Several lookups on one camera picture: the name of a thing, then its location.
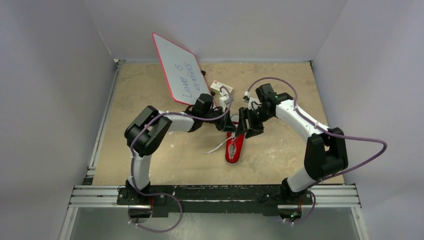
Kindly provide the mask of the white shoelace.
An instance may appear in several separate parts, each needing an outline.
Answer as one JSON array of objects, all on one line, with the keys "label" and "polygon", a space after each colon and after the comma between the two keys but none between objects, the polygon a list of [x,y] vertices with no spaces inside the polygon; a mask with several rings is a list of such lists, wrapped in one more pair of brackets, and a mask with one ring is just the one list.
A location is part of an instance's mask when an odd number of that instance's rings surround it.
[{"label": "white shoelace", "polygon": [[220,147],[222,147],[224,144],[226,144],[227,141],[230,141],[230,148],[229,148],[229,150],[227,149],[227,151],[228,151],[230,156],[234,156],[236,151],[237,151],[237,147],[236,147],[234,141],[237,138],[236,138],[236,134],[234,132],[230,132],[229,134],[230,135],[223,142],[221,142],[219,145],[217,145],[213,149],[211,149],[207,152],[204,152],[204,154],[205,155],[211,154],[211,153],[215,152],[216,150],[218,150]]}]

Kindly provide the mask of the red canvas sneaker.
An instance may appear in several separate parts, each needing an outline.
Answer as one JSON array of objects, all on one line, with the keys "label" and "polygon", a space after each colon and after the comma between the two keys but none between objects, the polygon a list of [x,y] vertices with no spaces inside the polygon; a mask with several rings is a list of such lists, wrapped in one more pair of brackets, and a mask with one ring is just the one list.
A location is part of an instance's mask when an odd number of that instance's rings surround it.
[{"label": "red canvas sneaker", "polygon": [[234,132],[226,133],[225,141],[225,161],[230,165],[235,165],[239,162],[243,143],[245,139],[245,134],[240,136],[235,136]]}]

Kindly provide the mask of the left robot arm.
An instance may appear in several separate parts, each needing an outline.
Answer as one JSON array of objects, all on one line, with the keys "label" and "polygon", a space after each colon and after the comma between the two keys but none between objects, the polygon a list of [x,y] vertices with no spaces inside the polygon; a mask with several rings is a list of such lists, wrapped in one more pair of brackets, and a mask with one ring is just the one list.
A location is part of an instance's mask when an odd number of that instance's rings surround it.
[{"label": "left robot arm", "polygon": [[149,199],[150,162],[168,132],[197,131],[204,123],[215,125],[218,131],[232,132],[237,129],[232,122],[229,108],[213,107],[213,97],[202,93],[195,104],[183,112],[159,111],[148,105],[127,127],[124,137],[131,152],[130,177],[132,187],[129,197],[138,205]]}]

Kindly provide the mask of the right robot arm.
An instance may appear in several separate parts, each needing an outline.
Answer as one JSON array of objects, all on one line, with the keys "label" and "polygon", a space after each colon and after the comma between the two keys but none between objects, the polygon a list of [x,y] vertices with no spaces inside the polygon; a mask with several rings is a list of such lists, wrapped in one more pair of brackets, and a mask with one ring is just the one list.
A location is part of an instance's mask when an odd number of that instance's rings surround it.
[{"label": "right robot arm", "polygon": [[238,126],[235,135],[246,139],[264,132],[263,123],[271,118],[286,122],[305,140],[303,167],[285,178],[280,186],[280,196],[288,204],[300,198],[309,186],[348,167],[346,142],[343,131],[316,122],[295,104],[288,93],[276,93],[271,84],[263,84],[256,90],[257,107],[241,107],[238,110]]}]

